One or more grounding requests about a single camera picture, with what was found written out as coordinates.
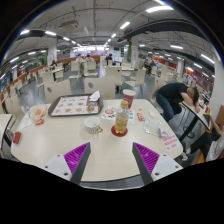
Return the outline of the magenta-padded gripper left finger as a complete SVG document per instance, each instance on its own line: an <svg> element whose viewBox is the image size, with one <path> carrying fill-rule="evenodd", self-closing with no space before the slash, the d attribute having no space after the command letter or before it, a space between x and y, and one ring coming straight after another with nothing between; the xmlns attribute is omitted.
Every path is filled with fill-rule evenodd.
<svg viewBox="0 0 224 224"><path fill-rule="evenodd" d="M56 154L43 166L43 169L65 180L79 184L90 153L90 143L87 142L66 154Z"/></svg>

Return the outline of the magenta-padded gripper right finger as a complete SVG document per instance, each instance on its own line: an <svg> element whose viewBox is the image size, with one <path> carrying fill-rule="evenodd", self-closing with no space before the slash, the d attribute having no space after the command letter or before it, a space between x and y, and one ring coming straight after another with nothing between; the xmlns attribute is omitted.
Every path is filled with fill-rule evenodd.
<svg viewBox="0 0 224 224"><path fill-rule="evenodd" d="M136 159L141 178L145 185L182 169L182 166L169 155L159 155L138 143L133 143L132 153Z"/></svg>

